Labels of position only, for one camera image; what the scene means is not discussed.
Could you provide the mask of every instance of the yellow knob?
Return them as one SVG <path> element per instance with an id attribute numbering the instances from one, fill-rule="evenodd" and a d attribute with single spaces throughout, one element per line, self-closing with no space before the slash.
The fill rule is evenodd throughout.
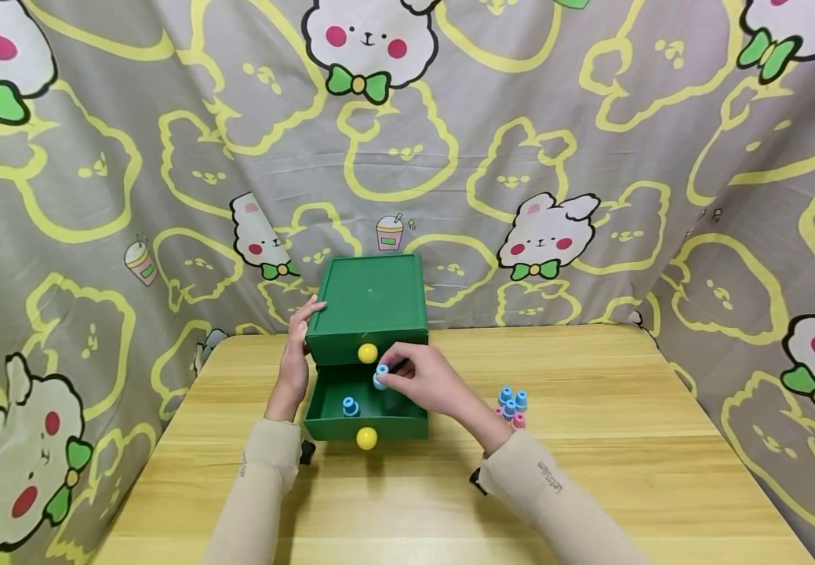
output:
<path id="1" fill-rule="evenodd" d="M 364 451 L 370 451 L 376 446 L 379 440 L 379 435 L 376 430 L 372 428 L 360 428 L 360 432 L 356 432 L 356 445 Z"/>
<path id="2" fill-rule="evenodd" d="M 379 358 L 379 350 L 373 344 L 360 345 L 360 349 L 356 350 L 356 358 L 360 359 L 360 363 L 366 363 L 367 365 L 375 363 L 376 359 Z"/>

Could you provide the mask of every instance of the finger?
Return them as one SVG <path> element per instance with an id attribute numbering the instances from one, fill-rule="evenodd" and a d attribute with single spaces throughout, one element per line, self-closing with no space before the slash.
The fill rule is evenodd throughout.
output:
<path id="1" fill-rule="evenodd" d="M 389 373 L 399 374 L 402 377 L 406 377 L 408 373 L 416 373 L 417 368 L 413 366 L 413 362 L 407 359 L 407 363 L 401 364 L 400 367 L 397 367 L 395 370 L 389 370 Z"/>
<path id="2" fill-rule="evenodd" d="M 307 300 L 306 304 L 302 305 L 302 307 L 300 307 L 298 311 L 296 311 L 292 315 L 292 317 L 290 317 L 289 321 L 290 326 L 298 326 L 300 325 L 301 321 L 310 320 L 310 316 L 314 312 L 322 310 L 325 307 L 326 303 L 318 302 L 316 295 L 313 295 L 312 297 L 310 297 L 310 300 Z"/>
<path id="3" fill-rule="evenodd" d="M 304 350 L 304 340 L 307 339 L 307 328 L 308 324 L 306 322 L 298 323 L 293 331 L 288 333 L 290 345 L 293 347 L 299 347 L 300 350 Z"/>
<path id="4" fill-rule="evenodd" d="M 403 359 L 411 359 L 417 355 L 419 351 L 423 350 L 423 345 L 406 344 L 403 341 L 396 341 L 388 351 L 383 353 L 382 359 L 379 359 L 379 364 L 394 367 Z"/>
<path id="5" fill-rule="evenodd" d="M 386 373 L 380 374 L 379 382 L 382 385 L 385 385 L 389 388 L 394 388 L 395 391 L 400 392 L 401 394 L 405 395 L 407 398 L 411 398 L 411 392 L 413 392 L 413 387 L 417 383 L 412 379 L 407 379 L 402 377 L 401 375 Z"/>

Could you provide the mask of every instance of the printed fabric backdrop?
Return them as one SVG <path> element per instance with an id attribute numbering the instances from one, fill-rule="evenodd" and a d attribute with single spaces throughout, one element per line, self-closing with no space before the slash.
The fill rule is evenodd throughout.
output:
<path id="1" fill-rule="evenodd" d="M 433 327 L 637 323 L 815 554 L 815 0 L 0 0 L 0 564 L 408 252 Z"/>

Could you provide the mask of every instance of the beige sleeve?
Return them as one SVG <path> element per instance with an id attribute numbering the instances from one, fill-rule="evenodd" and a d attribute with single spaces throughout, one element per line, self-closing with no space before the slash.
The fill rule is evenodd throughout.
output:
<path id="1" fill-rule="evenodd" d="M 275 555 L 278 512 L 294 484 L 300 427 L 259 420 L 253 425 L 238 477 L 206 549 L 206 565 L 268 565 Z"/>
<path id="2" fill-rule="evenodd" d="M 545 538 L 562 565 L 645 565 L 646 556 L 532 435 L 518 430 L 479 469 L 478 485 Z"/>

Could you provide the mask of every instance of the wooden table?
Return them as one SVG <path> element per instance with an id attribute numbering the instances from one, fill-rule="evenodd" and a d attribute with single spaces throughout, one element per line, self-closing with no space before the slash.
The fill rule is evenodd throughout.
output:
<path id="1" fill-rule="evenodd" d="M 431 340 L 493 406 L 503 386 L 524 388 L 531 432 L 656 563 L 815 563 L 638 329 L 448 330 Z M 282 341 L 233 337 L 213 351 L 96 565 L 200 563 Z M 554 563 L 537 534 L 469 484 L 480 457 L 472 438 L 438 415 L 430 427 L 429 441 L 369 453 L 319 444 L 285 500 L 276 563 Z"/>

